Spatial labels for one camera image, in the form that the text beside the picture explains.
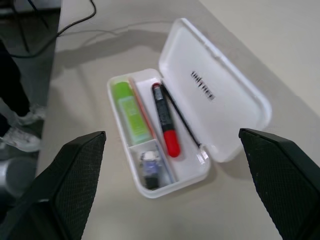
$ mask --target small bottle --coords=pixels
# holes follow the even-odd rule
[[[129,83],[121,81],[113,85],[112,95],[120,115],[124,119],[132,145],[151,140],[152,135],[136,103],[134,92]]]

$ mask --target pant leg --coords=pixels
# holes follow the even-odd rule
[[[0,138],[3,137],[9,130],[11,126],[8,124],[5,116],[0,114]]]
[[[20,82],[21,73],[0,40],[0,98],[18,116],[29,112],[30,103]]]

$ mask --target compartment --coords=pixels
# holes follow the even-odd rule
[[[120,78],[123,79],[123,77],[132,78],[134,80],[137,93],[141,98],[147,117],[157,139],[149,140],[138,145],[128,145],[128,135],[125,134],[126,126],[123,124],[123,121],[121,121],[121,114],[116,107],[116,103],[111,93],[111,86],[115,82],[118,82]],[[158,198],[193,183],[197,183],[206,178],[211,167],[210,160],[202,157],[200,150],[193,142],[191,136],[187,132],[184,124],[170,102],[170,112],[174,121],[174,127],[179,140],[181,153],[175,158],[167,155],[166,145],[151,90],[152,84],[160,81],[161,77],[156,70],[147,69],[112,78],[107,83],[109,99],[114,111],[123,145],[125,146],[125,152],[131,168],[134,183],[139,192],[147,198]],[[155,190],[149,190],[145,188],[145,181],[140,167],[140,154],[144,151],[154,151],[156,149],[158,149],[160,154],[163,156],[163,165],[167,172],[164,168],[161,170],[161,187]]]
[[[145,180],[143,177],[143,168],[141,167],[141,155],[147,151],[159,151],[161,156],[161,161],[159,163],[159,187],[163,188],[167,185],[173,184],[176,182],[176,178],[171,171],[170,163],[168,162],[163,150],[159,147],[159,143],[156,139],[141,143],[139,145],[131,146],[129,148],[132,161],[134,166],[137,169],[138,178],[140,184],[145,186]]]
[[[151,86],[154,83],[159,83],[160,78],[153,77],[145,80],[135,80],[135,84],[143,102],[145,110],[155,131],[157,139],[165,152],[165,156],[170,163],[173,174],[177,181],[186,181],[192,178],[206,175],[210,162],[203,160],[200,155],[199,149],[193,142],[191,136],[186,130],[183,122],[179,118],[172,104],[169,102],[171,116],[174,122],[175,131],[178,137],[181,153],[178,157],[170,157],[166,151],[166,144],[164,141],[163,133],[158,119],[158,113],[155,106],[155,100],[151,91]]]
[[[125,77],[117,77],[109,87],[117,118],[123,126],[123,136],[128,147],[153,139],[145,118],[139,108],[134,92]]]

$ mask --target person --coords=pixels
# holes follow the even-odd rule
[[[44,120],[45,109],[31,106],[20,82],[21,73],[15,61],[9,55],[5,45],[0,40],[0,98],[14,112],[20,126],[30,125],[38,120]],[[0,114],[0,142],[14,146],[24,152],[40,150],[41,140],[17,126],[8,123]]]

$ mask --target red cap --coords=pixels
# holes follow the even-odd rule
[[[180,154],[180,146],[175,130],[168,130],[163,133],[166,149],[169,156],[176,158]]]

